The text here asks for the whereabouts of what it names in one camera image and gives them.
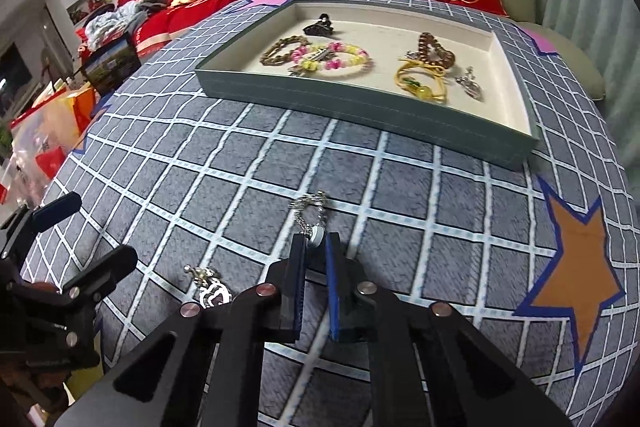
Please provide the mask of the landscape photo box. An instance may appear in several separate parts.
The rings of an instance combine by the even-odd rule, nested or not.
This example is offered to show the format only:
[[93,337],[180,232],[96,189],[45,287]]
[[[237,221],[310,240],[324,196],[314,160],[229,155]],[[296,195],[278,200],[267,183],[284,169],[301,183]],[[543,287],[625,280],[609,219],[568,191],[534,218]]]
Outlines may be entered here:
[[134,42],[125,32],[93,52],[80,71],[94,90],[105,96],[116,91],[140,67]]

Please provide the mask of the silver pendant keychain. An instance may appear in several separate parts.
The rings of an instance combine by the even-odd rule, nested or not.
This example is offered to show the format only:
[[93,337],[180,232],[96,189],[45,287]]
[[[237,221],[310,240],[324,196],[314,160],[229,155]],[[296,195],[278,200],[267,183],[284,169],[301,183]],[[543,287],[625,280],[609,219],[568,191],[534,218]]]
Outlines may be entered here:
[[231,303],[230,289],[222,283],[219,273],[213,269],[185,265],[183,271],[192,277],[196,287],[195,299],[203,309],[210,309]]

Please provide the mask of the grey checkered tablecloth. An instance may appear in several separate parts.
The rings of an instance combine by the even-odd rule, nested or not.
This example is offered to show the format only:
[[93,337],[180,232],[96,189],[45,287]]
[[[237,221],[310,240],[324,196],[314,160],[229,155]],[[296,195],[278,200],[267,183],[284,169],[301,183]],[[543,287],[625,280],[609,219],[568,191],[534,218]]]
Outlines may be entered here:
[[[329,227],[369,277],[410,303],[449,301],[575,425],[592,425],[639,351],[639,230],[605,121],[567,66],[489,20],[541,134],[511,171],[344,120],[206,96],[196,64],[266,14],[237,4],[209,17],[114,94],[48,190],[78,193],[81,210],[38,237],[24,277],[62,285],[113,247],[134,247],[136,269],[101,307],[114,365],[192,298],[187,265],[216,270],[236,293],[254,286],[288,253],[292,200],[323,191]],[[555,251],[544,185],[578,212],[602,202],[624,290],[602,311],[582,369],[567,319],[516,314]]]

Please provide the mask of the grey clothes pile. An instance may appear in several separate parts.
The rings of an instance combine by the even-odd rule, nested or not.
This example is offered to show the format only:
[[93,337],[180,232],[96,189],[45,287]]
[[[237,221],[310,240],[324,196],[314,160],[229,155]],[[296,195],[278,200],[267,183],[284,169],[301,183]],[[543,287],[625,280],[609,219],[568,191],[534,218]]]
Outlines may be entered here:
[[94,52],[123,34],[132,35],[151,15],[168,7],[168,0],[131,0],[85,24],[85,44]]

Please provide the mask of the black hair claw clip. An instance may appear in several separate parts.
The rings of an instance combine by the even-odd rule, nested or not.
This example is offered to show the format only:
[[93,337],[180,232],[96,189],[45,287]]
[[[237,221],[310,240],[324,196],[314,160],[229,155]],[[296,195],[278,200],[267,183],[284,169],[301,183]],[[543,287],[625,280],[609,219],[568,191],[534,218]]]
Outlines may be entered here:
[[329,38],[333,36],[334,29],[329,15],[322,13],[316,22],[304,27],[303,32],[306,36]]

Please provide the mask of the green curtain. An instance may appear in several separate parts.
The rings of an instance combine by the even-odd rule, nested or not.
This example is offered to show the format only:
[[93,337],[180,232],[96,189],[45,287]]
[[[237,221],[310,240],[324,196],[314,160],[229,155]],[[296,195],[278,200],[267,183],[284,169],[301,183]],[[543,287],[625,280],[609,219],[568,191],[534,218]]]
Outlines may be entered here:
[[639,9],[634,0],[539,0],[542,23],[581,48],[605,80],[620,148],[639,144]]

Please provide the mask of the orange gift box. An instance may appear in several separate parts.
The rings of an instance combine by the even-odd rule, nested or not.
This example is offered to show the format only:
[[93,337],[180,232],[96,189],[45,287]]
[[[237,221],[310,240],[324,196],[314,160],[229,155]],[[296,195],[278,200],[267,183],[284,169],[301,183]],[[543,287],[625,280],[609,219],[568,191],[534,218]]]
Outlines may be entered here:
[[93,120],[93,109],[100,96],[90,83],[77,90],[64,89],[47,104],[47,123],[56,139],[73,148]]

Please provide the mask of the green jewelry tray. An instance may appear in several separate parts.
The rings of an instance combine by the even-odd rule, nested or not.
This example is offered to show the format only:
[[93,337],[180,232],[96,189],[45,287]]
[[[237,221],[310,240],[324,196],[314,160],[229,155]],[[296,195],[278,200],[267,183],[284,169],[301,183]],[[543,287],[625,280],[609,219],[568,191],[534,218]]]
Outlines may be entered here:
[[[260,58],[322,13],[333,41],[368,54],[362,65],[294,72]],[[195,67],[212,98],[343,119],[516,169],[540,132],[498,22],[438,14],[401,0],[288,0]]]

